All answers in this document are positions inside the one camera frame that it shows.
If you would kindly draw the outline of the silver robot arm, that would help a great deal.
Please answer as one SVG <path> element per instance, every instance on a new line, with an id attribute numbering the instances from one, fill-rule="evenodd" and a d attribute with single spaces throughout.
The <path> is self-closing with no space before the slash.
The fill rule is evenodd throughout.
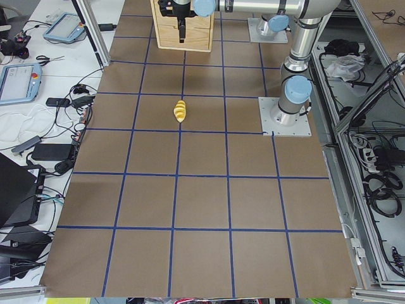
<path id="1" fill-rule="evenodd" d="M 256 29 L 259 35 L 270 37 L 285 30 L 288 25 L 289 17 L 287 15 L 262 14 Z"/>
<path id="2" fill-rule="evenodd" d="M 208 17 L 215 11 L 224 13 L 270 13 L 268 22 L 272 32 L 279 32 L 286 25 L 282 19 L 293 16 L 296 29 L 289 55 L 282 65 L 282 93 L 271 110 L 272 120 L 279 125 L 292 126 L 299 117 L 301 108 L 308 101 L 312 85 L 301 74 L 308 69 L 308 61 L 316 38 L 320 35 L 320 24 L 339 5 L 338 1 L 158 1 L 161 16 L 177 19 L 179 42 L 186 37 L 186 19 L 195 16 Z"/>

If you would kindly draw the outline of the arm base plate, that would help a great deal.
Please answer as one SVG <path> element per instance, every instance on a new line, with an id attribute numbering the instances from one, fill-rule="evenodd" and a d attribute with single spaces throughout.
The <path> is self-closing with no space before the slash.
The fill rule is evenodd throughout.
<path id="1" fill-rule="evenodd" d="M 286 114 L 278 107 L 279 98 L 259 97 L 261 129 L 264 136 L 311 137 L 305 106 L 299 113 Z"/>
<path id="2" fill-rule="evenodd" d="M 279 32 L 270 29 L 268 20 L 262 18 L 248 18 L 249 38 L 252 43 L 286 44 L 288 43 L 286 30 Z"/>

